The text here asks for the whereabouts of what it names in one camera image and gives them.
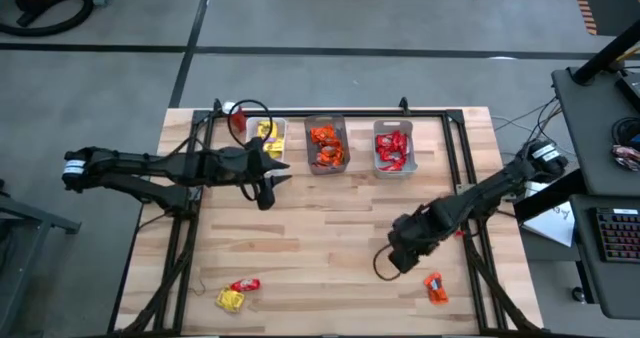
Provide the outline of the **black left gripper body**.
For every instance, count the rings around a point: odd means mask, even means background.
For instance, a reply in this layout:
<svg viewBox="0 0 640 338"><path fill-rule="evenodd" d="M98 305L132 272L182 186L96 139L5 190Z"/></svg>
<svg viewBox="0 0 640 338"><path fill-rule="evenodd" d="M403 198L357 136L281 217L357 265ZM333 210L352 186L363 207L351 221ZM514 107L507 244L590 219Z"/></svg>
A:
<svg viewBox="0 0 640 338"><path fill-rule="evenodd" d="M274 184L265 174L276 168L277 161L264 151L263 141L254 137L243 149L226 147L220 153L222 167L243 196L255 201L262 211L270 209L275 203Z"/></svg>

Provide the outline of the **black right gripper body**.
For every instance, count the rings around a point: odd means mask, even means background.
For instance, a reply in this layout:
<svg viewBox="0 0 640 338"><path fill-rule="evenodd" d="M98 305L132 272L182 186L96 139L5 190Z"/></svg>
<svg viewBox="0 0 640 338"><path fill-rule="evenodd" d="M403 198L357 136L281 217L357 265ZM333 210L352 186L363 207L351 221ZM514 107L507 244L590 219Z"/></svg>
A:
<svg viewBox="0 0 640 338"><path fill-rule="evenodd" d="M421 256L430 255L439 245L443 226L428 211L402 214L391 226L387 238L392 251L390 262L405 274L413 269Z"/></svg>

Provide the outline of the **dark translucent plastic bin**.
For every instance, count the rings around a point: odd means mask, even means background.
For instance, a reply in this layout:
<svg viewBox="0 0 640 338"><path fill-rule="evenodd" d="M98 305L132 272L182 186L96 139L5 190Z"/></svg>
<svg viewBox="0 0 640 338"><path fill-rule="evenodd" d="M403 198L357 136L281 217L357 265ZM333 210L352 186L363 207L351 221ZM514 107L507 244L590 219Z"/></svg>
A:
<svg viewBox="0 0 640 338"><path fill-rule="evenodd" d="M337 138L342 140L344 153L340 156L344 157L344 164L338 167L322 167L317 164L316 156L319 146L324 144L314 144L311 141L310 129L313 127L322 127L331 124L334 127ZM350 151L347 137L347 129L345 119L341 115L316 115L307 117L304 121L307 161L310 171L314 175L329 175L343 173L350 162Z"/></svg>

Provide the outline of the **white plastic bin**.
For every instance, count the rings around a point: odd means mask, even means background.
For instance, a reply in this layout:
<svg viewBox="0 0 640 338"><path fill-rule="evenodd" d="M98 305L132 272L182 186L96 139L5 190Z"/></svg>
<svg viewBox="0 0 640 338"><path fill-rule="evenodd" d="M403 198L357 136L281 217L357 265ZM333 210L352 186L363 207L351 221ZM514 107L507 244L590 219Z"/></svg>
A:
<svg viewBox="0 0 640 338"><path fill-rule="evenodd" d="M259 121L270 120L276 121L278 126L278 138L283 138L285 140L285 148L286 148L286 136L287 136L287 120L284 118L257 118L252 117L247 120L246 123L246 141L250 141L254 137L259 137L256 133L256 126Z"/></svg>

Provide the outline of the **red soda can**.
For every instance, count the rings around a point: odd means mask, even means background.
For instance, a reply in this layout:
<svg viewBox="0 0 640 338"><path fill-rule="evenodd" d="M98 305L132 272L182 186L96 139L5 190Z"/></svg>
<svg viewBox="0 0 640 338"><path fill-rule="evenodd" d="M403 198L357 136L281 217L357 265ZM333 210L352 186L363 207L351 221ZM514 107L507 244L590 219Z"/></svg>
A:
<svg viewBox="0 0 640 338"><path fill-rule="evenodd" d="M222 111L230 120L231 127L235 132L242 133L246 130L247 118L240 104L231 101L225 101L222 104Z"/></svg>

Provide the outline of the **light grey plastic bin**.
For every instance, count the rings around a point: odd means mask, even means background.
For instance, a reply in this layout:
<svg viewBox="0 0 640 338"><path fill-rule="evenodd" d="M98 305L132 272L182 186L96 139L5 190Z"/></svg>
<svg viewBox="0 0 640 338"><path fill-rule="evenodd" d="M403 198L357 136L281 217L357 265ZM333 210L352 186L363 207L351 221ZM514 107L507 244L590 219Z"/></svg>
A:
<svg viewBox="0 0 640 338"><path fill-rule="evenodd" d="M396 153L397 160L405 160L406 163L402 171L381 171L381 167L390 165L393 162L382 162L376 152L376 136L380 134L389 134L394 131L401 131L408 135L409 152L406 155ZM374 174L381 179L404 179L413 174L418 164L415 158L414 140L412 138L413 124L408 120L377 120L373 126L373 157L374 157Z"/></svg>

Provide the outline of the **white paper sheet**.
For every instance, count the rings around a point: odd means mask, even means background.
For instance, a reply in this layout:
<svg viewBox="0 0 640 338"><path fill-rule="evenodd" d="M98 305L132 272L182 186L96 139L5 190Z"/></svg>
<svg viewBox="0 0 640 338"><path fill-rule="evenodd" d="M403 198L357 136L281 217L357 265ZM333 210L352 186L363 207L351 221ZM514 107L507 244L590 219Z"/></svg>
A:
<svg viewBox="0 0 640 338"><path fill-rule="evenodd" d="M568 201L524 221L520 226L565 247L573 246L575 218Z"/></svg>

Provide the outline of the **dark grey desk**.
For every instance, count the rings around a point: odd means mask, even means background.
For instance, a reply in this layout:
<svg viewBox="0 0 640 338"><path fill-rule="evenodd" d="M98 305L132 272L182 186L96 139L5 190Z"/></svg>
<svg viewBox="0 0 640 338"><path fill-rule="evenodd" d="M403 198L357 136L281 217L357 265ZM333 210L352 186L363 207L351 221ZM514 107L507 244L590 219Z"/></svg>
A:
<svg viewBox="0 0 640 338"><path fill-rule="evenodd" d="M611 319L640 320L640 264L604 262L597 243L595 208L640 210L640 199L573 195L579 276L587 303Z"/></svg>

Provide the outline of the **grey metal stand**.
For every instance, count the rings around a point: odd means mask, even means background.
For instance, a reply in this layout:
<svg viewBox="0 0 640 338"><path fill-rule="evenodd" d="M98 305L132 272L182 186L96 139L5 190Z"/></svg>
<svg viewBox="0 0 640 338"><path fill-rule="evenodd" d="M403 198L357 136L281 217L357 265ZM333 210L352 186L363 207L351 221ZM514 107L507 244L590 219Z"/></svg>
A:
<svg viewBox="0 0 640 338"><path fill-rule="evenodd" d="M0 338L9 338L50 230L77 234L81 224L13 199L4 185L0 179Z"/></svg>

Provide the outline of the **black keyboard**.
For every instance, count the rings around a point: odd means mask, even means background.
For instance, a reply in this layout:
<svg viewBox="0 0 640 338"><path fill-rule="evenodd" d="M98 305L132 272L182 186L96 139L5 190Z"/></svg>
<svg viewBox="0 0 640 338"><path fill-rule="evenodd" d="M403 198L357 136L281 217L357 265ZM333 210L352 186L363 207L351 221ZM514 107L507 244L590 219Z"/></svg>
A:
<svg viewBox="0 0 640 338"><path fill-rule="evenodd" d="M601 259L640 264L640 210L596 207L595 219Z"/></svg>

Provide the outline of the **grey desk top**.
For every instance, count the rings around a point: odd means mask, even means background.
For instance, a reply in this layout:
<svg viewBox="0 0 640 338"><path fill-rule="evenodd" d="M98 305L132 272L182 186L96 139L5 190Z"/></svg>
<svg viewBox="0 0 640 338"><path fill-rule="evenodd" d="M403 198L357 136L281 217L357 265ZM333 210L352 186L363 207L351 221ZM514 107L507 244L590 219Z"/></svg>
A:
<svg viewBox="0 0 640 338"><path fill-rule="evenodd" d="M593 195L640 197L640 172L616 163L611 153L614 123L640 118L640 112L616 87L619 76L601 73L589 85L575 83L568 70L556 70L551 78L587 191Z"/></svg>

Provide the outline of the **pink patterned pouch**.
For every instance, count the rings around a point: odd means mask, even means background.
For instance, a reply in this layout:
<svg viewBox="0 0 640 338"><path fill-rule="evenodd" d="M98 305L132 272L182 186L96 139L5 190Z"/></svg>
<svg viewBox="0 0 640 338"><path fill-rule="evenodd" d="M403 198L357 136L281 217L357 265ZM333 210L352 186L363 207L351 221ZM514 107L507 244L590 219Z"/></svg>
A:
<svg viewBox="0 0 640 338"><path fill-rule="evenodd" d="M640 151L629 146L614 145L611 153L619 165L630 171L640 172Z"/></svg>

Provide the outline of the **black slanted pole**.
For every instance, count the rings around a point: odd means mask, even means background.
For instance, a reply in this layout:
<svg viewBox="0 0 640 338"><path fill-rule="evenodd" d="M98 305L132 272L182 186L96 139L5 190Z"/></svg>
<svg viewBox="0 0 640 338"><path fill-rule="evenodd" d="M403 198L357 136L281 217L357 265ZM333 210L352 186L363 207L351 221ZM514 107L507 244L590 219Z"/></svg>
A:
<svg viewBox="0 0 640 338"><path fill-rule="evenodd" d="M569 70L572 80L579 85L588 85L602 70L640 41L640 19L617 36L601 51L578 69Z"/></svg>

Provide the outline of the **dark mat orange striped edge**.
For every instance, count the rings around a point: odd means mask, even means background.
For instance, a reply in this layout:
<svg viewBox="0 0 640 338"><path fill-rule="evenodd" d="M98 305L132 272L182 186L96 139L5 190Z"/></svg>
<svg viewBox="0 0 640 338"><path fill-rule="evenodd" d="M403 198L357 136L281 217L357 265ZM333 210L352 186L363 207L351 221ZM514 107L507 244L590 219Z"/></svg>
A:
<svg viewBox="0 0 640 338"><path fill-rule="evenodd" d="M618 36L640 19L640 0L576 0L586 31Z"/></svg>

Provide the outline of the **black aluminium table frame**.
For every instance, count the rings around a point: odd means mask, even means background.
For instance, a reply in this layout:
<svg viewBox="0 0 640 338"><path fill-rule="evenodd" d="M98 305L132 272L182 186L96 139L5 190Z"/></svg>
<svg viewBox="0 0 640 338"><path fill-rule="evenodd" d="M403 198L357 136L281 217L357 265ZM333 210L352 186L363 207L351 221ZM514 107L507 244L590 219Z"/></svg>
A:
<svg viewBox="0 0 640 338"><path fill-rule="evenodd" d="M199 216L176 222L145 207L142 228L110 326L130 327L179 255L185 271L150 329L203 336L474 335L510 319L465 257L462 237L444 241L406 275L388 262L392 221L434 198L466 189L502 165L485 107L345 108L350 162L316 176L307 162L307 108L278 108L287 120L286 175L275 205L259 210L235 187L207 188ZM374 174L377 120L413 124L417 170L404 179ZM440 273L449 302L430 302L424 280ZM256 278L238 313L216 305L219 292Z"/></svg>

